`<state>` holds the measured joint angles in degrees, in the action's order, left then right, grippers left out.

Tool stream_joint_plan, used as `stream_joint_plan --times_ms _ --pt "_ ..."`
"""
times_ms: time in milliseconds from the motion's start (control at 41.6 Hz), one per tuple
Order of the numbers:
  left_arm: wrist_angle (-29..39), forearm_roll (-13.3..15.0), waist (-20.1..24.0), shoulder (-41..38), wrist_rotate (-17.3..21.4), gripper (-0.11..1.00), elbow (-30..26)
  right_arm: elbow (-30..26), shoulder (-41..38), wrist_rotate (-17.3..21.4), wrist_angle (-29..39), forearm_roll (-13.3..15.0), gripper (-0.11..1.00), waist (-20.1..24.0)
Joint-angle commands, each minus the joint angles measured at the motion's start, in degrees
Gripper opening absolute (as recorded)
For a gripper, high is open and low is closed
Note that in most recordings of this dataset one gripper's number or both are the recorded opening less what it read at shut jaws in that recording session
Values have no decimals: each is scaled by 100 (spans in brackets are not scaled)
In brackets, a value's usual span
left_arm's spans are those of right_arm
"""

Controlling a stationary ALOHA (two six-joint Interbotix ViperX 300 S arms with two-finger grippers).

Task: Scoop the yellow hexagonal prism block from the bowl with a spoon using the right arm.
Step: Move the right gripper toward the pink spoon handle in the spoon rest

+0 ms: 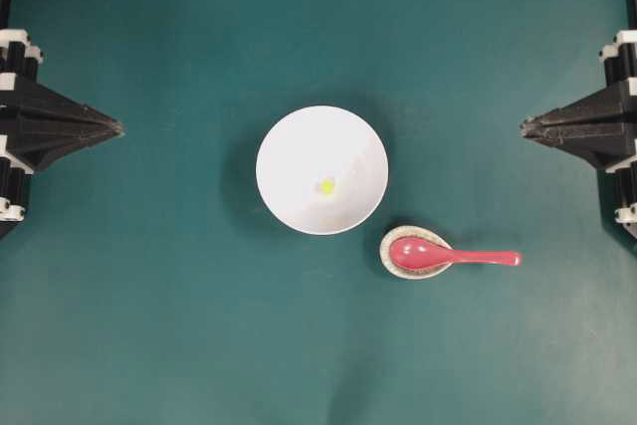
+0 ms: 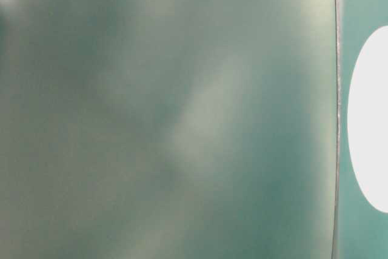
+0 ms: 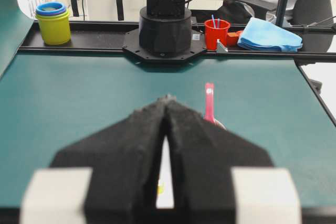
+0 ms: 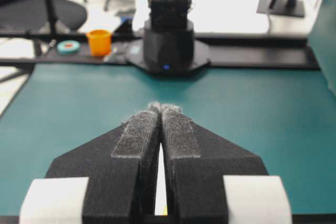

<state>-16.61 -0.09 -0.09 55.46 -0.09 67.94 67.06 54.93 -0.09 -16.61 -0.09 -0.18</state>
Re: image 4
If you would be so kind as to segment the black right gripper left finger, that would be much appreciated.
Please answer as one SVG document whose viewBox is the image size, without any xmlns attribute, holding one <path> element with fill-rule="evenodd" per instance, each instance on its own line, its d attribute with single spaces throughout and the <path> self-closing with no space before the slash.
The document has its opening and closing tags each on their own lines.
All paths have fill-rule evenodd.
<svg viewBox="0 0 336 224">
<path fill-rule="evenodd" d="M 56 157 L 31 183 L 20 223 L 136 223 L 153 214 L 160 123 L 150 107 Z"/>
</svg>

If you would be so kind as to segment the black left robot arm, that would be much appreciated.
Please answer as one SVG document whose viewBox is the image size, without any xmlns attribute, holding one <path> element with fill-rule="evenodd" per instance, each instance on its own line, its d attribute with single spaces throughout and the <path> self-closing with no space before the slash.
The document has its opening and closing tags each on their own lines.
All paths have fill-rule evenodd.
<svg viewBox="0 0 336 224">
<path fill-rule="evenodd" d="M 209 46 L 195 39 L 188 19 L 192 0 L 148 0 L 142 39 L 131 42 L 126 60 L 152 74 L 182 76 L 209 64 Z"/>
</svg>

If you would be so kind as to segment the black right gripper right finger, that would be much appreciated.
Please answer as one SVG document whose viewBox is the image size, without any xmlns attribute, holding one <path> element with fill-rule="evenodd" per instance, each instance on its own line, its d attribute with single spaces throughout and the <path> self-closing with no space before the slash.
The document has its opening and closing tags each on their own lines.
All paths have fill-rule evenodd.
<svg viewBox="0 0 336 224">
<path fill-rule="evenodd" d="M 262 159 L 194 123 L 178 106 L 161 107 L 169 210 L 180 223 L 291 223 L 279 176 Z"/>
</svg>

